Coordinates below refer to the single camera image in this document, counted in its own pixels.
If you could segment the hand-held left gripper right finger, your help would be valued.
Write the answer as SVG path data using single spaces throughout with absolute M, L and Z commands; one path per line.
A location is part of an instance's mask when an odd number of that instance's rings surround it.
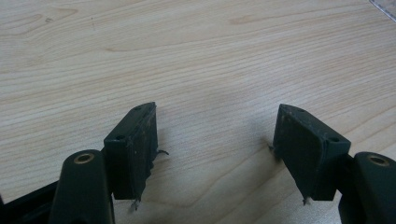
M 338 205 L 342 224 L 396 224 L 396 161 L 374 152 L 349 155 L 351 142 L 309 112 L 281 104 L 273 150 L 305 199 Z

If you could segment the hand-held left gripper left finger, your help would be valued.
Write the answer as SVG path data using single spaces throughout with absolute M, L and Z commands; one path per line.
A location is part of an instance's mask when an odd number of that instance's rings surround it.
M 49 224 L 114 224 L 114 200 L 139 202 L 159 154 L 156 104 L 131 109 L 104 139 L 63 163 Z

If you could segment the clear plastic sheet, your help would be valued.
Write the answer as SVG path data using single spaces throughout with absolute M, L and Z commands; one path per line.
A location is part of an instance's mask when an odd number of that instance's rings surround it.
M 387 17 L 396 22 L 396 0 L 369 0 Z

